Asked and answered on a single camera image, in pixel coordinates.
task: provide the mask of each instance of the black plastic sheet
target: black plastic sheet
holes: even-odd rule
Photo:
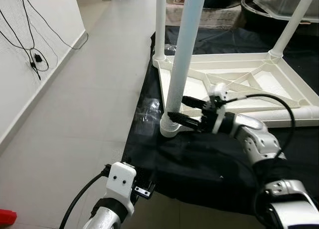
[[[175,53],[178,27],[166,27],[166,55]],[[243,29],[199,29],[194,54],[267,52],[278,36]],[[318,94],[318,38],[294,36],[285,60]],[[160,134],[163,112],[158,70],[150,61],[135,117],[123,155],[138,170],[138,182],[150,178],[156,191],[186,203],[251,214],[255,192],[247,156],[239,142],[227,135],[179,133],[167,139]],[[282,144],[289,129],[270,129]],[[296,179],[318,199],[318,127],[297,128],[286,157]]]

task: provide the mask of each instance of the tile floor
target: tile floor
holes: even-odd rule
[[[56,229],[80,188],[122,157],[149,61],[156,0],[113,0],[0,157],[0,208],[11,229]],[[105,180],[73,210],[81,229]],[[124,229],[261,228],[253,217],[180,203],[139,200]]]

